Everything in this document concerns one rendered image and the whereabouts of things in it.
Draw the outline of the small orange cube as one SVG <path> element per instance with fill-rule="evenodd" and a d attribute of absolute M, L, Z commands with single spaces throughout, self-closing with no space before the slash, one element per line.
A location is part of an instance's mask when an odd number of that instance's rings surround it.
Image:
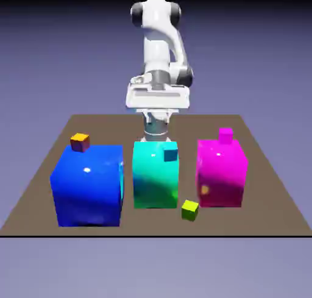
<path fill-rule="evenodd" d="M 70 138 L 71 149 L 75 152 L 85 152 L 90 147 L 90 136 L 85 133 L 76 133 Z"/>

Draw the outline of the large magenta box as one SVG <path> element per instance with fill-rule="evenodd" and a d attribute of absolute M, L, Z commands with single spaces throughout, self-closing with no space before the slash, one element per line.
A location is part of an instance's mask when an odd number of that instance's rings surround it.
<path fill-rule="evenodd" d="M 198 140 L 196 190 L 204 208 L 241 207 L 248 159 L 238 140 Z"/>

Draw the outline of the large cyan box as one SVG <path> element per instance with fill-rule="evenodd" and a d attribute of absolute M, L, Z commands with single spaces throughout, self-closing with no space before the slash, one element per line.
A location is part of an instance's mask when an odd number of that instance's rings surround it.
<path fill-rule="evenodd" d="M 165 149 L 178 149 L 175 141 L 136 141 L 132 177 L 135 208 L 173 209 L 179 195 L 179 150 L 176 161 L 164 161 Z"/>

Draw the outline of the small yellow cube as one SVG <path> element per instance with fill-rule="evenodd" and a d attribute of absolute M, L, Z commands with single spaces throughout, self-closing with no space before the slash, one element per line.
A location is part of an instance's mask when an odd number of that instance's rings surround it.
<path fill-rule="evenodd" d="M 197 217 L 199 211 L 199 204 L 197 202 L 186 200 L 182 204 L 181 215 L 182 219 L 186 219 L 188 221 L 194 221 Z"/>

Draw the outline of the small magenta cube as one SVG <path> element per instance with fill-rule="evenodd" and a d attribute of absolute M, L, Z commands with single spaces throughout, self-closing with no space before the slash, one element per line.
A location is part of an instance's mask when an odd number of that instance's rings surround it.
<path fill-rule="evenodd" d="M 230 127 L 220 127 L 218 141 L 221 144 L 231 144 L 233 141 L 233 129 Z"/>

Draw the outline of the large blue box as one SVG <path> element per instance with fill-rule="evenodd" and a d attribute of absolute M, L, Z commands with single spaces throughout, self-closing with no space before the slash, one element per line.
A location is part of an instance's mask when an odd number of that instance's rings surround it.
<path fill-rule="evenodd" d="M 123 147 L 92 145 L 85 152 L 65 147 L 50 185 L 59 226 L 119 226 L 124 196 Z"/>

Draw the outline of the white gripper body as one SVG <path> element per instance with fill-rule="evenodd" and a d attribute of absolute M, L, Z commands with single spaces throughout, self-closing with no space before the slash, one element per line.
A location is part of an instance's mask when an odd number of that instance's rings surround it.
<path fill-rule="evenodd" d="M 153 90 L 149 83 L 129 84 L 126 107 L 135 109 L 188 109 L 190 89 L 185 86 L 165 84 L 164 90 Z"/>

